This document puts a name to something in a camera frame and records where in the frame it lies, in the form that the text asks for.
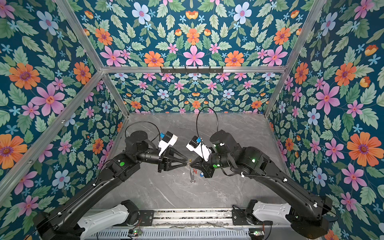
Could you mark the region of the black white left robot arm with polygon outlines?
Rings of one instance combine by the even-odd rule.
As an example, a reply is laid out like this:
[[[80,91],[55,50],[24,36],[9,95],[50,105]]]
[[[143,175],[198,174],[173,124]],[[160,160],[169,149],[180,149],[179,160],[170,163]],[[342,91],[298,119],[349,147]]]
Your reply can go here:
[[[134,225],[139,210],[131,201],[94,215],[87,212],[106,194],[127,181],[141,163],[158,166],[158,172],[171,171],[187,164],[187,158],[173,146],[178,137],[171,132],[160,134],[155,145],[145,131],[135,131],[125,139],[125,151],[106,162],[94,181],[89,182],[64,205],[50,213],[37,214],[33,221],[43,240],[84,240],[98,232],[127,223]]]

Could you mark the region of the large keyring with yellow sleeve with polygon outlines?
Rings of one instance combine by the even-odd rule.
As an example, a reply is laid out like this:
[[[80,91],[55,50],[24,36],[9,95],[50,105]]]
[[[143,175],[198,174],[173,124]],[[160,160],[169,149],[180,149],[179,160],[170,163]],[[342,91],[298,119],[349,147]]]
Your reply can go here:
[[[195,183],[196,182],[195,172],[193,171],[193,168],[192,168],[192,160],[191,159],[189,159],[188,166],[189,166],[189,171],[190,171],[190,182]]]

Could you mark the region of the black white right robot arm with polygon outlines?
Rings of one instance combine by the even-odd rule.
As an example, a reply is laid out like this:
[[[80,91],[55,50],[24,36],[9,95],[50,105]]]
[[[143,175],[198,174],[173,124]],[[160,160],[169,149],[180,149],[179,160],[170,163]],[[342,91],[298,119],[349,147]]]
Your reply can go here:
[[[212,147],[194,136],[186,145],[198,155],[191,167],[211,178],[216,169],[229,168],[230,176],[239,175],[255,180],[281,197],[284,204],[268,204],[252,200],[245,216],[255,223],[271,222],[290,225],[299,235],[317,239],[328,233],[330,221],[325,215],[331,211],[333,201],[317,196],[292,180],[262,151],[255,147],[242,147],[234,137],[223,130],[210,137]]]

